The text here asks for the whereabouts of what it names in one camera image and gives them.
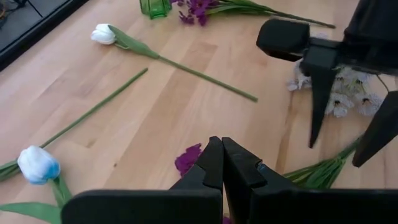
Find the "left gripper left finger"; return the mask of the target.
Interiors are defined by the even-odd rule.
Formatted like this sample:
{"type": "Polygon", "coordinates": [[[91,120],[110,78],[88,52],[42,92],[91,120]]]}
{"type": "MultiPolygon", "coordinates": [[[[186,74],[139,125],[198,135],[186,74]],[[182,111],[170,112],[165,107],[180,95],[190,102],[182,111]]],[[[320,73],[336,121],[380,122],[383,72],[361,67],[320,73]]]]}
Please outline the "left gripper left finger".
{"type": "Polygon", "coordinates": [[[213,136],[189,171],[168,190],[88,190],[62,208],[63,224],[221,223],[221,139],[213,136]]]}

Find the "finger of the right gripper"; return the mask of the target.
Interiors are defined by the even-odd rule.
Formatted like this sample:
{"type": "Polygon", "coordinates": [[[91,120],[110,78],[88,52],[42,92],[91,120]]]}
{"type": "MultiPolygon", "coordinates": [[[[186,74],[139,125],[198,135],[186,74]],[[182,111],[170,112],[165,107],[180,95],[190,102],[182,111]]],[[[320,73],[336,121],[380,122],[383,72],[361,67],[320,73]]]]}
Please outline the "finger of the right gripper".
{"type": "Polygon", "coordinates": [[[356,147],[355,167],[361,167],[397,136],[397,116],[397,91],[390,91],[356,147]]]}
{"type": "Polygon", "coordinates": [[[308,146],[319,135],[337,71],[338,42],[312,37],[308,24],[270,19],[260,28],[256,45],[268,56],[301,61],[301,72],[312,81],[312,125],[308,146]]]}

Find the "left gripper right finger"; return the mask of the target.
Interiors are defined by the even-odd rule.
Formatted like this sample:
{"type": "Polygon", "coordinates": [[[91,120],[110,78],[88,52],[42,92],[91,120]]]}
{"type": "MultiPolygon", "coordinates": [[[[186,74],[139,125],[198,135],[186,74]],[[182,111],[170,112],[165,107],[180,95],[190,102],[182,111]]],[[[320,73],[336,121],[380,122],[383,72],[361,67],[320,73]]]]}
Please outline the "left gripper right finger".
{"type": "Polygon", "coordinates": [[[235,223],[397,224],[396,190],[299,187],[223,137],[223,182],[235,223]]]}

